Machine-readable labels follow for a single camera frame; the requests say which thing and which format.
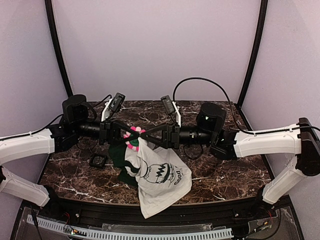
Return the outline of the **pink flower brooch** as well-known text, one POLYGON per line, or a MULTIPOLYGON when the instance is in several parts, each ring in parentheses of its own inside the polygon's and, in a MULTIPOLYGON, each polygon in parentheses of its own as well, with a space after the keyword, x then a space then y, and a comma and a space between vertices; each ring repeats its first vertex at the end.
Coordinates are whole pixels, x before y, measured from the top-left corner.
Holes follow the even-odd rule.
MULTIPOLYGON (((139 133, 139 134, 146 132, 146 130, 142 129, 140 126, 131 126, 130 129, 135 131, 135 132, 137 132, 137 133, 139 133)), ((127 131, 124 134, 123 138, 127 139, 127 138, 132 137, 132 136, 133 136, 133 134, 127 131)), ((126 143, 126 145, 127 145, 127 147, 129 149, 131 149, 133 151, 136 151, 136 152, 139 151, 139 148, 140 148, 139 147, 139 140, 137 138, 136 139, 132 139, 132 140, 128 140, 125 143, 126 143)))

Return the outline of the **white and green garment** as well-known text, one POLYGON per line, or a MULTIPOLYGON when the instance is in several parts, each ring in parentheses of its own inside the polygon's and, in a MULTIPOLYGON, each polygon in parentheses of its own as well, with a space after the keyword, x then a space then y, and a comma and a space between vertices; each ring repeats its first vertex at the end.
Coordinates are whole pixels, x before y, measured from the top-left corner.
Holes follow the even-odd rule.
POLYGON ((121 169, 120 180, 136 185, 140 210, 148 219, 184 197, 192 188, 192 171, 172 149, 157 147, 138 138, 139 150, 126 143, 110 145, 113 165, 121 169))

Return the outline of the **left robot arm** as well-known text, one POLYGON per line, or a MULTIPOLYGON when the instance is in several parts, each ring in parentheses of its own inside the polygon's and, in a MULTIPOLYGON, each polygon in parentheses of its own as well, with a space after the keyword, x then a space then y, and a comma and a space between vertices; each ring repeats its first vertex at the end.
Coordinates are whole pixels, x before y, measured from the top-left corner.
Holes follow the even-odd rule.
POLYGON ((120 120, 114 119, 125 99, 117 93, 109 100, 98 120, 94 107, 83 94, 70 96, 62 103, 60 122, 51 122, 42 129, 0 139, 0 190, 44 207, 52 198, 46 187, 28 181, 5 168, 10 161, 65 152, 79 142, 80 137, 96 139, 100 145, 122 144, 139 138, 139 132, 120 120))

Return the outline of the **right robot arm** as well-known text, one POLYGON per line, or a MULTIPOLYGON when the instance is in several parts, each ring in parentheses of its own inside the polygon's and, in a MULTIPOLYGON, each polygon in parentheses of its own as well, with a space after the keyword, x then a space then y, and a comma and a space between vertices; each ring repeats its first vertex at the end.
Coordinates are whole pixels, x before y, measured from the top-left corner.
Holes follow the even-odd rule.
POLYGON ((258 191, 258 208, 274 205, 284 194, 307 177, 320 173, 320 139, 305 117, 298 123, 264 131, 224 130, 227 112, 213 102, 201 105, 195 126, 161 124, 140 134, 148 142, 165 149, 181 145, 206 145, 220 160, 236 160, 254 155, 292 154, 282 172, 258 191))

